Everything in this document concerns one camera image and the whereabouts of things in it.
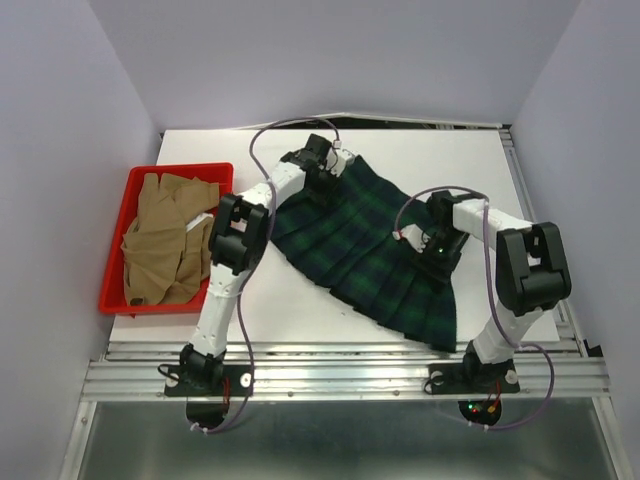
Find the green plaid pleated skirt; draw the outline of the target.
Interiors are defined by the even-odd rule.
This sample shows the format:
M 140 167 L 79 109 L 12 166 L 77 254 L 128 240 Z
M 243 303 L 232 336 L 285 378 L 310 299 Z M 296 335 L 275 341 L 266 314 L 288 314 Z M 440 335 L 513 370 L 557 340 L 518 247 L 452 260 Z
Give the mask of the green plaid pleated skirt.
M 423 202 L 411 201 L 358 157 L 327 205 L 306 192 L 285 201 L 271 241 L 298 272 L 356 312 L 409 340 L 453 352 L 453 288 L 433 286 L 413 264 L 415 250 L 392 236 L 397 219 L 435 231 Z

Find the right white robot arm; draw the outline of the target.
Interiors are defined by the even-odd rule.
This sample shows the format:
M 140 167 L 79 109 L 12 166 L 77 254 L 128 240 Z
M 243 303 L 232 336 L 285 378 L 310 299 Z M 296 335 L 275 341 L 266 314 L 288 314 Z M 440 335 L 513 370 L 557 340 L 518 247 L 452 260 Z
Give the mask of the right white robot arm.
M 435 232 L 409 224 L 396 226 L 396 238 L 411 246 L 419 270 L 436 287 L 450 281 L 466 240 L 480 240 L 491 310 L 460 362 L 431 368 L 431 392 L 481 392 L 493 385 L 514 388 L 513 358 L 525 347 L 526 333 L 572 289 L 559 228 L 506 214 L 473 190 L 455 195 L 432 188 L 427 193 L 426 208 L 436 222 Z

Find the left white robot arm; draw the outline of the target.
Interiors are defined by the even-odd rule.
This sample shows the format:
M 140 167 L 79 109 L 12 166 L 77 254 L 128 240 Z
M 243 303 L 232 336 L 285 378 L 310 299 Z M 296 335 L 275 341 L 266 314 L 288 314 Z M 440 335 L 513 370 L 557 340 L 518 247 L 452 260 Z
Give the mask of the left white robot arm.
M 202 394 L 221 386 L 235 303 L 265 253 L 278 207 L 301 192 L 326 201 L 352 162 L 341 152 L 340 138 L 311 134 L 301 149 L 264 172 L 261 183 L 223 196 L 209 240 L 209 284 L 194 333 L 180 352 L 176 382 Z

